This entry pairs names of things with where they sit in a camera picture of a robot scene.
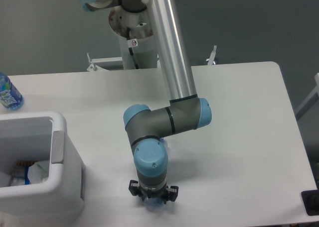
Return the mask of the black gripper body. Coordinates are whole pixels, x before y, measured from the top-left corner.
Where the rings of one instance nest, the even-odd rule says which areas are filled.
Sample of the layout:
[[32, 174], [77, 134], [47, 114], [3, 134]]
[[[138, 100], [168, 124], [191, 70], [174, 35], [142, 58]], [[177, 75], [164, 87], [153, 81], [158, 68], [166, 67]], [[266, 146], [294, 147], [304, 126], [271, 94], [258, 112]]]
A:
[[160, 199], [167, 200], [167, 185], [160, 186], [146, 186], [143, 183], [139, 183], [139, 197], [142, 200], [145, 199]]

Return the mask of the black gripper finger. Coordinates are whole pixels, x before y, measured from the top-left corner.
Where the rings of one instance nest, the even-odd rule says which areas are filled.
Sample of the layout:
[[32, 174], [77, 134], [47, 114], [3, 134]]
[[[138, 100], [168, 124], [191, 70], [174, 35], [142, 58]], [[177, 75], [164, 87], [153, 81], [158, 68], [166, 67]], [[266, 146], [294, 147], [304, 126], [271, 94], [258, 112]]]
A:
[[140, 185], [138, 181], [130, 180], [128, 189], [132, 196], [140, 196]]
[[178, 197], [178, 191], [178, 186], [167, 186], [161, 196], [163, 203], [166, 204], [167, 202], [175, 202]]

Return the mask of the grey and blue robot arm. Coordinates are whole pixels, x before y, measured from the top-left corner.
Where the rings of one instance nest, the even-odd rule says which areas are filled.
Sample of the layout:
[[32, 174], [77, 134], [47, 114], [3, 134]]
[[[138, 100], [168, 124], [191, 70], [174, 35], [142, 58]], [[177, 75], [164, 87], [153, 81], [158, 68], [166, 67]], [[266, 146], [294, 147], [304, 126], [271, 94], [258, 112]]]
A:
[[151, 110], [136, 104], [124, 112], [138, 179], [129, 191], [149, 205], [174, 202], [178, 187], [167, 185], [168, 154], [163, 139], [210, 124], [209, 103], [197, 95], [186, 57], [175, 0], [79, 0], [89, 12], [110, 9], [109, 25], [118, 36], [125, 69], [159, 66], [169, 106]]

